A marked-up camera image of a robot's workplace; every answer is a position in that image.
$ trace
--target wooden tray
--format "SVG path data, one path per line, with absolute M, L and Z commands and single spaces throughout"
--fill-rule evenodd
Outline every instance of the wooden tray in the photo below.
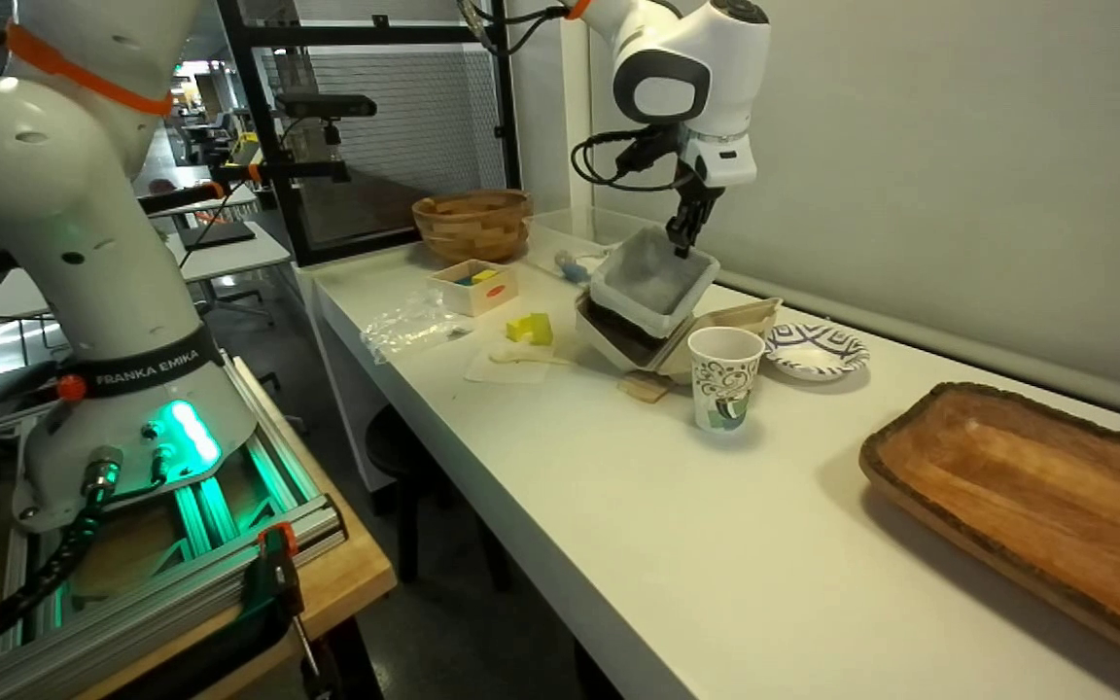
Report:
M 864 444 L 870 490 L 1120 641 L 1120 435 L 1026 398 L 938 383 Z

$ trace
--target white plate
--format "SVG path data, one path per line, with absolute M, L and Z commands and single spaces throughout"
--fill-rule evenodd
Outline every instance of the white plate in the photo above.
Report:
M 803 382 L 840 382 L 869 363 L 869 350 L 838 328 L 777 321 L 768 332 L 768 363 Z

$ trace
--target wicker basket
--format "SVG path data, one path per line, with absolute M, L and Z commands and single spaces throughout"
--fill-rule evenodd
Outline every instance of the wicker basket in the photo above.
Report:
M 445 260 L 514 260 L 527 252 L 529 197 L 522 192 L 472 192 L 414 203 L 422 242 Z

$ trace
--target small cup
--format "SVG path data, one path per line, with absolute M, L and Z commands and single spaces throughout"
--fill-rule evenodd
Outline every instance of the small cup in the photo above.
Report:
M 693 425 L 708 435 L 746 429 L 759 357 L 768 342 L 746 328 L 699 328 L 689 333 L 693 355 Z

